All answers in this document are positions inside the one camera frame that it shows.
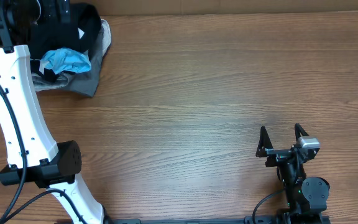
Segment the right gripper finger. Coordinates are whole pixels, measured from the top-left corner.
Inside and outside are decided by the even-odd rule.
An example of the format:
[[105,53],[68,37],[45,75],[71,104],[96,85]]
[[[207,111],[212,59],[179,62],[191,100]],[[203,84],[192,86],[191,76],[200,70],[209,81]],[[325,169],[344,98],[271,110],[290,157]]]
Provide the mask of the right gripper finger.
[[269,134],[265,128],[265,126],[262,126],[260,128],[260,136],[259,136],[259,143],[257,146],[258,150],[272,150],[273,146],[272,146],[272,142],[269,138]]
[[302,128],[302,126],[299,123],[296,123],[294,125],[295,130],[295,138],[298,140],[300,137],[309,136],[309,134]]

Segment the black polo shirt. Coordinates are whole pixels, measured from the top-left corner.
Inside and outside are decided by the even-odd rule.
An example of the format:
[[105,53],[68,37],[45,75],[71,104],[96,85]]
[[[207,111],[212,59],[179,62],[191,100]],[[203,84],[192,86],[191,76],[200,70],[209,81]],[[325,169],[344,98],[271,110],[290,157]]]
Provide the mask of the black polo shirt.
[[101,29],[101,18],[97,9],[87,3],[70,6],[71,21],[64,24],[57,21],[39,22],[30,29],[30,68],[48,82],[54,82],[60,74],[44,68],[40,59],[49,50],[69,48],[85,54],[96,42]]

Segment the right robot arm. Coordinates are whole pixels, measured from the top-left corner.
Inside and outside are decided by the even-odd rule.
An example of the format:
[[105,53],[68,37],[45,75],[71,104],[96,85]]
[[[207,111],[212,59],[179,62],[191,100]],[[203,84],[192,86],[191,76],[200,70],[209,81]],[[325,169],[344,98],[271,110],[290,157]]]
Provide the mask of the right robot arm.
[[[320,150],[320,142],[310,136],[300,124],[294,125],[296,143],[289,149],[275,150],[269,134],[262,126],[255,155],[266,158],[265,166],[276,168],[283,189],[264,197],[253,209],[252,223],[276,224],[330,224],[324,216],[327,209],[330,184],[321,177],[308,177],[303,164],[314,159]],[[267,200],[284,193],[287,208],[279,209],[276,215],[257,216],[258,208]]]

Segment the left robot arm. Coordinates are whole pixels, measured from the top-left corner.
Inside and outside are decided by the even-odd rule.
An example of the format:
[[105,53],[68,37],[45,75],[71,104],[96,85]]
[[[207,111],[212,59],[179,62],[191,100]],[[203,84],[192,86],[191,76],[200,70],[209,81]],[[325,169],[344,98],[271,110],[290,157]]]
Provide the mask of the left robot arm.
[[81,175],[81,152],[74,141],[56,142],[45,123],[34,82],[54,83],[92,95],[111,42],[96,8],[69,1],[0,1],[0,125],[6,142],[3,185],[27,182],[53,195],[73,223],[111,223]]

